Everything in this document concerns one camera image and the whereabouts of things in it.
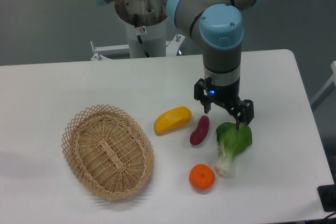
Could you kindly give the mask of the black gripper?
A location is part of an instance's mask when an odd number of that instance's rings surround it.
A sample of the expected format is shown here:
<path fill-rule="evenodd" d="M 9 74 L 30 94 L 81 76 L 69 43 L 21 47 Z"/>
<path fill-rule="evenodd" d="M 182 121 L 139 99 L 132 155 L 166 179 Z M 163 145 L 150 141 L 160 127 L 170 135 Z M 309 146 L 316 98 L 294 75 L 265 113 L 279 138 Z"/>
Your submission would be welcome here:
<path fill-rule="evenodd" d="M 241 124 L 249 125 L 254 118 L 254 103 L 252 100 L 240 100 L 239 98 L 240 79 L 227 86 L 216 86 L 212 84 L 212 78 L 205 80 L 200 78 L 194 84 L 194 99 L 199 101 L 207 114 L 211 110 L 211 104 L 233 109 L 233 117 L 236 120 L 236 129 Z"/>

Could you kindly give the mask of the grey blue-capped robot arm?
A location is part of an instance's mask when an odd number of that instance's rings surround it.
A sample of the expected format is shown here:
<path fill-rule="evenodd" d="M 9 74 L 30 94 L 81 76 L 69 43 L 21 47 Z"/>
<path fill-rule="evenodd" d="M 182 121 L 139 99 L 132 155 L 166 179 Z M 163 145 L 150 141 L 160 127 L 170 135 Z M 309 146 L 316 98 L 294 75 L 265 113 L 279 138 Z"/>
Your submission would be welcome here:
<path fill-rule="evenodd" d="M 203 55 L 204 78 L 194 86 L 194 98 L 209 112 L 212 104 L 224 108 L 237 125 L 254 118 L 251 100 L 239 98 L 241 12 L 264 0 L 95 0 L 114 3 L 128 33 L 132 58 L 166 55 L 164 25 L 170 20 L 196 43 Z"/>

